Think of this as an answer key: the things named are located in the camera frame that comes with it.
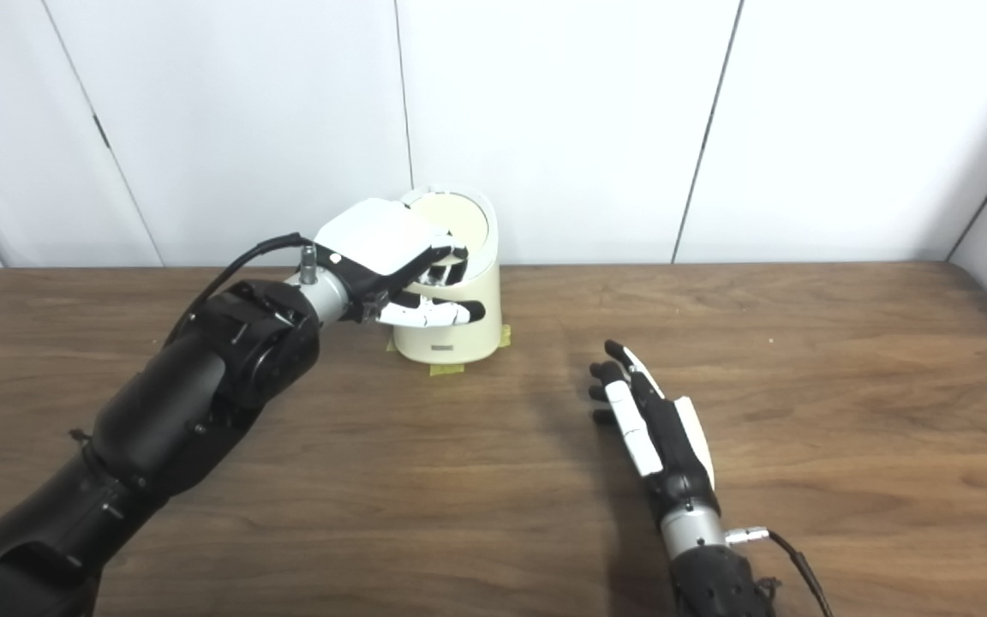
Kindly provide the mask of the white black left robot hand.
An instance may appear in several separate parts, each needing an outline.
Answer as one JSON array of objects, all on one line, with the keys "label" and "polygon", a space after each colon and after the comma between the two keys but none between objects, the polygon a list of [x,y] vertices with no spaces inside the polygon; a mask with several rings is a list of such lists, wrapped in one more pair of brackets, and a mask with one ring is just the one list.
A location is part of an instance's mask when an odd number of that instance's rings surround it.
[{"label": "white black left robot hand", "polygon": [[469,249],[444,227],[399,201],[368,199],[346,208],[314,236],[318,276],[299,286],[320,326],[379,321],[388,326],[463,326],[485,319],[479,301],[452,301],[411,292],[431,276],[461,280]]}]

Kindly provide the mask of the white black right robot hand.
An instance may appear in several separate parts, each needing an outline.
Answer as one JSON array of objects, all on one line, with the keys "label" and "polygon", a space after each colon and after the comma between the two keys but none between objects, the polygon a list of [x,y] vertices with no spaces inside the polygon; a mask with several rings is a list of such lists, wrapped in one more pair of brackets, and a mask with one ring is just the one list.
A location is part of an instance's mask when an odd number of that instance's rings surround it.
[{"label": "white black right robot hand", "polygon": [[595,382],[588,394],[598,403],[591,421],[618,431],[655,520],[698,507],[721,514],[708,442],[691,400],[667,398],[646,364],[619,341],[608,339],[603,348],[608,359],[589,366]]}]

